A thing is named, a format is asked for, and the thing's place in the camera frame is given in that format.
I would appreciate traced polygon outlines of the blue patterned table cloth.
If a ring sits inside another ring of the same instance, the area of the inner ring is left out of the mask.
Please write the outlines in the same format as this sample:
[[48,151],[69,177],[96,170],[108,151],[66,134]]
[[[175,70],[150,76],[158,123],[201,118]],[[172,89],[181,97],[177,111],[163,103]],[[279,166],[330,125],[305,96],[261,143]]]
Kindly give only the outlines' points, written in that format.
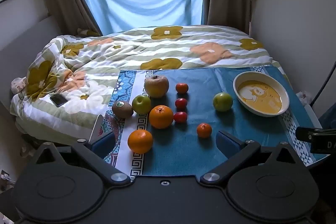
[[[321,155],[310,152],[308,143],[295,137],[297,127],[311,127],[313,124],[288,81],[280,71],[272,66],[254,68],[255,72],[269,75],[277,80],[289,95],[289,109],[277,117],[267,118],[251,113],[237,98],[232,108],[219,113],[214,109],[213,97],[226,92],[234,95],[233,81],[242,73],[242,69],[201,68],[161,71],[169,80],[167,95],[152,100],[152,105],[165,105],[175,110],[175,101],[179,94],[175,90],[177,83],[186,83],[189,91],[187,99],[187,122],[173,123],[164,129],[153,128],[147,115],[133,115],[129,119],[116,117],[111,110],[105,113],[101,132],[114,133],[116,145],[104,160],[127,175],[150,176],[201,176],[219,164],[226,157],[216,145],[218,131],[225,131],[240,140],[252,139],[266,147],[274,147],[281,141],[287,141],[297,152],[305,165],[311,165],[321,159]],[[209,138],[197,135],[197,127],[208,123],[212,127]],[[144,154],[137,154],[127,145],[129,135],[135,130],[147,130],[153,135],[153,146]]]

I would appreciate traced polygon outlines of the large orange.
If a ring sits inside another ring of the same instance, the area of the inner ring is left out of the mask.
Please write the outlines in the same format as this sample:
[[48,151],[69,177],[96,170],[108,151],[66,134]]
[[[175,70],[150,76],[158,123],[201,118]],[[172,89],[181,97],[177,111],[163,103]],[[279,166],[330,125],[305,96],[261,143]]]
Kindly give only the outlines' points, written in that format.
[[129,135],[127,145],[134,153],[147,153],[153,146],[153,135],[147,130],[135,130]]
[[152,127],[163,129],[169,127],[174,120],[171,108],[165,105],[155,106],[149,113],[149,122]]

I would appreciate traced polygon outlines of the light blue window cloth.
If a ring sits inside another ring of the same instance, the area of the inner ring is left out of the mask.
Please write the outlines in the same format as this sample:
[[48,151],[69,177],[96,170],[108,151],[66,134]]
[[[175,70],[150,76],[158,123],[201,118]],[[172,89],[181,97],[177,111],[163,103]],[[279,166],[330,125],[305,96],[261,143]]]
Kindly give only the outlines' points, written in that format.
[[103,35],[202,23],[203,0],[85,0]]

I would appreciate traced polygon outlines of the large orange front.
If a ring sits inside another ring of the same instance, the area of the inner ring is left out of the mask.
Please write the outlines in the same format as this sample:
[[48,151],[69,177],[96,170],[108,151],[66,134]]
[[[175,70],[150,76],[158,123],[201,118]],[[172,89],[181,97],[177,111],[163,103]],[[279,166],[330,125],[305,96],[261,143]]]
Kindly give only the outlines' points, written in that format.
[[147,153],[153,146],[153,135],[147,130],[135,130],[129,135],[127,145],[134,153]]

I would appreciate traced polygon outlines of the small red tomato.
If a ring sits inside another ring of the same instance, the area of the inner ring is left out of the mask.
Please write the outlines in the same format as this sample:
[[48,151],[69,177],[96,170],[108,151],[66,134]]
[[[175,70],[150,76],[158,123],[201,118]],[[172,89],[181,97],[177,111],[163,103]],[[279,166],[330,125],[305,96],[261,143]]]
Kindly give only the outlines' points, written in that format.
[[176,101],[175,101],[175,107],[178,109],[178,110],[184,110],[186,107],[187,107],[187,99],[185,98],[178,98]]
[[174,120],[176,123],[186,123],[187,113],[184,111],[179,111],[174,114]]

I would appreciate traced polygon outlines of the grey bed headboard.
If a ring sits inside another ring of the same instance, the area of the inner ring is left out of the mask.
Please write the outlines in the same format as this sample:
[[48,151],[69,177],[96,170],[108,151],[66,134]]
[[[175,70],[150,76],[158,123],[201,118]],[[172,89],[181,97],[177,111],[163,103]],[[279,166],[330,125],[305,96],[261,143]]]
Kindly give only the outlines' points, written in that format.
[[54,17],[37,23],[1,49],[1,103],[10,107],[11,81],[24,77],[37,54],[61,31]]

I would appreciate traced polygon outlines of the small red tomato front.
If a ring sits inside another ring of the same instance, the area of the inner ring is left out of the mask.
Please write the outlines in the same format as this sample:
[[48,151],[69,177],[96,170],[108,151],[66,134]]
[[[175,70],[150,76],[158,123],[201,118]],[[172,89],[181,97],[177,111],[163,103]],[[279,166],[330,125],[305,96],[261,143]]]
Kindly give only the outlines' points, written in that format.
[[176,123],[186,123],[187,113],[184,111],[179,111],[174,114],[174,120]]

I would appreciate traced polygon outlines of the large yellowish brown apple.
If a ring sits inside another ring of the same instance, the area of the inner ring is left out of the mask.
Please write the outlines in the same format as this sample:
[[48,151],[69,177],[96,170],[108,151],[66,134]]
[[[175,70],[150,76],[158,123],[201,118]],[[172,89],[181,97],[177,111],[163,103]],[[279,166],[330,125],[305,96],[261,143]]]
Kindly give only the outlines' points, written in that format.
[[161,98],[169,90],[169,80],[165,76],[154,75],[145,80],[144,88],[148,96]]

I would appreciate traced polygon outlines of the yellow cartoon ceramic bowl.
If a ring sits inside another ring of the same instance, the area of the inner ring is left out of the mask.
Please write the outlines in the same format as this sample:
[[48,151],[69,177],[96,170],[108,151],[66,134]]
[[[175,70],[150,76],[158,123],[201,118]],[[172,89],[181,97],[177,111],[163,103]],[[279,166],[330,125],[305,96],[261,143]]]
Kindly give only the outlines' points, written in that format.
[[262,117],[275,117],[289,107],[285,88],[274,78],[259,72],[243,72],[233,81],[239,102],[250,112]]

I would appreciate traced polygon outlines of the small tomato back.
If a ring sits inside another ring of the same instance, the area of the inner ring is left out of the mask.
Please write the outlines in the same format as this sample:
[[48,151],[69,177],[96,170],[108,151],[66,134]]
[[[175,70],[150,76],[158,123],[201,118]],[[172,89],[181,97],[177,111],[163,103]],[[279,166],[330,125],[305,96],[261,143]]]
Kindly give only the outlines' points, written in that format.
[[185,94],[185,93],[188,92],[188,90],[189,90],[189,86],[188,86],[188,84],[186,84],[186,83],[177,83],[177,84],[175,85],[175,90],[176,90],[177,93],[179,93],[179,94]]

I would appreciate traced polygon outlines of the small tangerine front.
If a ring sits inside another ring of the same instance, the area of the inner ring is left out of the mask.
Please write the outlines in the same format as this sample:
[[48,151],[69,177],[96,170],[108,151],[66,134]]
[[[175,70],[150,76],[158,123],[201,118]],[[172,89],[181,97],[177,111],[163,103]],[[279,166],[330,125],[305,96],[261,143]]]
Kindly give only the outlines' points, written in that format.
[[212,127],[208,123],[201,123],[197,127],[197,135],[199,138],[206,139],[212,134]]

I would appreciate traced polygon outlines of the black smartphone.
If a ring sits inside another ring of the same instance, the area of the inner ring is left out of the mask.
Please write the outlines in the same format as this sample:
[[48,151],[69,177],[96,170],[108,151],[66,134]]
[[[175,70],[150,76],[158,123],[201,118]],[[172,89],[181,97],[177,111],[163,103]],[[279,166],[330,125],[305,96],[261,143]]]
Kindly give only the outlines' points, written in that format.
[[53,94],[52,96],[50,96],[50,100],[56,107],[63,106],[68,102],[68,100],[61,94]]

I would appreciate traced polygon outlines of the brown kiwi with sticker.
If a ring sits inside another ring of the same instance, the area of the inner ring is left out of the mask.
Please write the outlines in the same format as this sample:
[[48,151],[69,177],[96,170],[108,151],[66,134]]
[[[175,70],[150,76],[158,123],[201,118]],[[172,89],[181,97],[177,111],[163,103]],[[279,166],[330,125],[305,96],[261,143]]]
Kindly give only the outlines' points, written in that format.
[[130,118],[134,113],[131,104],[126,101],[116,101],[112,106],[112,112],[122,119]]

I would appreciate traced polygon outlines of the floral pillow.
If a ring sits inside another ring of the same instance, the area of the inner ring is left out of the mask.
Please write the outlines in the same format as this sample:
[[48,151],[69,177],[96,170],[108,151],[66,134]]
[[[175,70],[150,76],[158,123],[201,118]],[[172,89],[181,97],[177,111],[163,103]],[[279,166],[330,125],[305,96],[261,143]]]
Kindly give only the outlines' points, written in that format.
[[77,29],[77,35],[82,38],[86,37],[99,37],[101,36],[99,33],[92,31],[92,30],[87,30],[87,29],[82,29],[78,28]]

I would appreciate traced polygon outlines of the green apple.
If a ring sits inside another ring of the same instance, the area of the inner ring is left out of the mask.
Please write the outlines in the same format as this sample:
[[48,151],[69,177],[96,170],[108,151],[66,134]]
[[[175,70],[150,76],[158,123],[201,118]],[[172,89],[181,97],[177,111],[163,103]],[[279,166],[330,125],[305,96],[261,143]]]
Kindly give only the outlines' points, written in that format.
[[228,93],[218,93],[213,98],[213,106],[216,111],[225,112],[232,108],[233,99]]
[[132,101],[133,110],[139,115],[145,115],[151,110],[151,100],[146,95],[138,95]]

